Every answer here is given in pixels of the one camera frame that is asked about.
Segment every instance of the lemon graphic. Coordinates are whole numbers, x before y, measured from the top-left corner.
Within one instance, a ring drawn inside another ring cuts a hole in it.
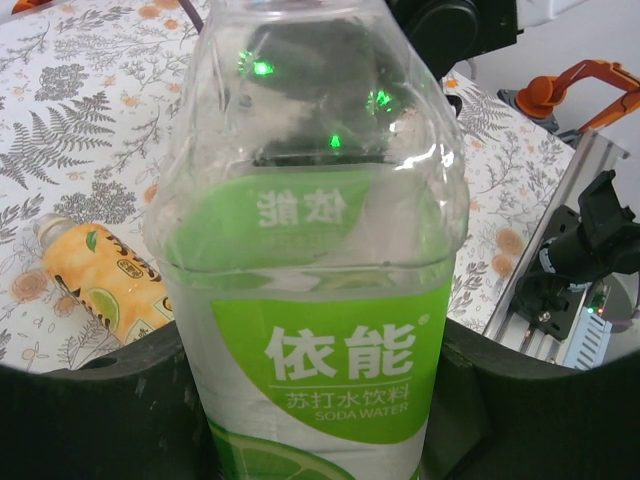
[[[209,421],[228,480],[355,480],[297,448],[227,432]]]
[[[118,329],[120,323],[120,306],[114,296],[102,288],[89,290],[89,298],[95,305],[98,312],[102,314],[102,321],[111,332]]]

